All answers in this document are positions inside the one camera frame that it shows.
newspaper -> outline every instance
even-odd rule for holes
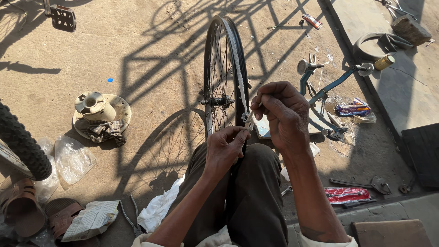
[[[65,232],[61,242],[86,240],[107,230],[116,220],[119,201],[91,202],[81,210]]]

bicycle pedal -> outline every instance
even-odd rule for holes
[[[70,33],[76,30],[75,13],[71,8],[54,4],[50,6],[50,12],[54,28]]]

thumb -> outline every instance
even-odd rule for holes
[[[248,139],[248,136],[249,136],[248,130],[241,130],[236,135],[236,137],[233,140],[233,142],[230,143],[230,147],[233,150],[242,150],[242,146],[244,145],[245,141]]]
[[[266,109],[272,112],[281,121],[290,115],[290,111],[292,111],[286,107],[282,101],[269,94],[262,95],[262,103]]]

tube of glue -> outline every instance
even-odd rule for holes
[[[309,14],[303,14],[302,18],[305,19],[307,22],[311,23],[311,25],[313,25],[315,28],[317,28],[317,30],[319,30],[323,26],[323,23],[316,20],[314,17],[312,17]]]

hand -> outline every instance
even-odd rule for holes
[[[228,126],[207,138],[206,166],[203,176],[218,183],[238,158],[244,157],[242,146],[250,138],[241,126]]]
[[[282,156],[310,153],[308,133],[309,104],[291,83],[271,82],[262,86],[250,107],[257,120],[267,115],[271,141]]]

